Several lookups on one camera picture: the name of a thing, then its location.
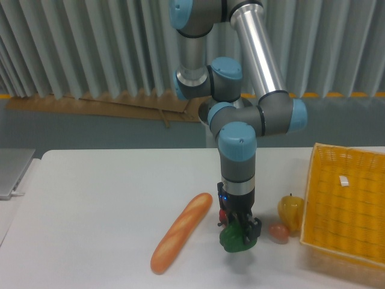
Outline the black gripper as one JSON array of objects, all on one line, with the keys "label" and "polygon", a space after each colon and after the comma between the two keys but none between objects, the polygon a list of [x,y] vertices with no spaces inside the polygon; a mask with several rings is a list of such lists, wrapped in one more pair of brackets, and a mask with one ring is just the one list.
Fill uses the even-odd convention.
[{"label": "black gripper", "polygon": [[227,225],[239,222],[237,212],[244,213],[240,218],[244,244],[257,241],[260,236],[260,220],[251,215],[254,200],[255,190],[239,196],[220,191],[220,208],[227,212]]}]

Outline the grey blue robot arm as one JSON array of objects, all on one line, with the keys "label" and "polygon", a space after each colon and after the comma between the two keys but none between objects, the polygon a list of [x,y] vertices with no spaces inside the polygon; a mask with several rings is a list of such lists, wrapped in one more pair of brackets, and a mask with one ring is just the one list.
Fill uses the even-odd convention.
[{"label": "grey blue robot arm", "polygon": [[[257,138],[303,129],[307,125],[306,106],[289,96],[259,1],[170,1],[168,10],[179,45],[180,64],[173,75],[177,97],[191,100],[210,96],[214,100],[207,124],[220,155],[220,208],[229,223],[239,223],[242,241],[254,243],[262,228],[251,212]],[[229,57],[206,64],[207,35],[215,24],[225,22],[237,33],[245,66]],[[258,103],[237,107],[244,69]]]}]

